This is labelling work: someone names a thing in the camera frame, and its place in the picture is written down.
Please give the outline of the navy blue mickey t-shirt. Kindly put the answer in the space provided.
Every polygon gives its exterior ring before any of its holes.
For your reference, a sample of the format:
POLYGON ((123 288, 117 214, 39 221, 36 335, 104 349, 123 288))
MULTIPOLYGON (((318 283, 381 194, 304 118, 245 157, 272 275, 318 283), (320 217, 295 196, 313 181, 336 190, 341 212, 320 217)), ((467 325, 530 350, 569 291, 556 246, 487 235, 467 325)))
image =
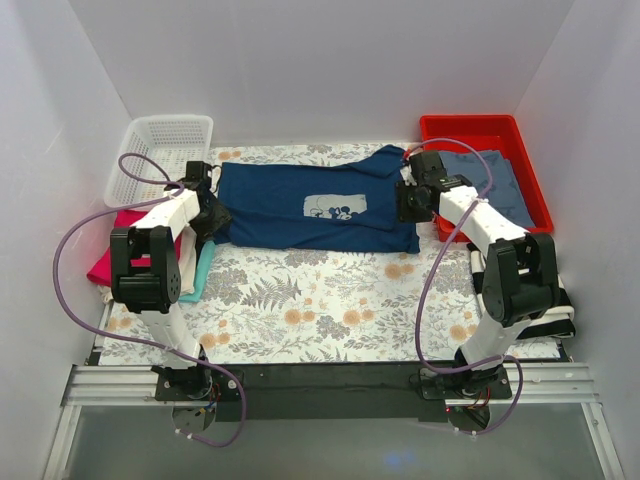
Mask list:
POLYGON ((232 221, 221 240, 266 249, 417 254, 416 227, 400 222, 396 208, 402 159, 401 148, 386 145, 332 167, 228 163, 218 198, 232 221))

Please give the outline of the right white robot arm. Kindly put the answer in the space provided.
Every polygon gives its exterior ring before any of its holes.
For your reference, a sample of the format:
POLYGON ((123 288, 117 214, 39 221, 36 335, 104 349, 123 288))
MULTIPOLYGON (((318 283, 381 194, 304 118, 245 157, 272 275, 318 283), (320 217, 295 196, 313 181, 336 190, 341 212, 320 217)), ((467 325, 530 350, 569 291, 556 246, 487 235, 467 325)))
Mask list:
POLYGON ((396 185, 398 218, 418 223, 439 216, 454 224, 485 261, 480 296, 484 310, 475 332, 458 348, 449 367, 425 363, 419 372, 424 397, 504 397, 503 362, 519 335, 560 301, 555 244, 499 213, 462 175, 448 174, 436 151, 408 151, 410 179, 396 185))

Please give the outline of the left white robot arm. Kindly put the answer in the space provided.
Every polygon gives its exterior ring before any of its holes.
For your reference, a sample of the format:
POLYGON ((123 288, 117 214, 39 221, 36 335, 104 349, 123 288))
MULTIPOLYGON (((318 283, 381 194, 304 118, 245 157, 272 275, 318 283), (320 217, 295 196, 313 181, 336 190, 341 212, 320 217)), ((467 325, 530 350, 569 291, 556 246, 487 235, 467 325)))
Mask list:
POLYGON ((212 171, 203 161, 189 161, 178 181, 155 180, 165 190, 159 204, 111 232, 110 271, 114 300, 145 324, 153 346, 167 352, 168 362, 152 370, 189 399, 215 401, 220 387, 178 304, 185 282, 180 262, 198 260, 231 222, 212 191, 212 171))

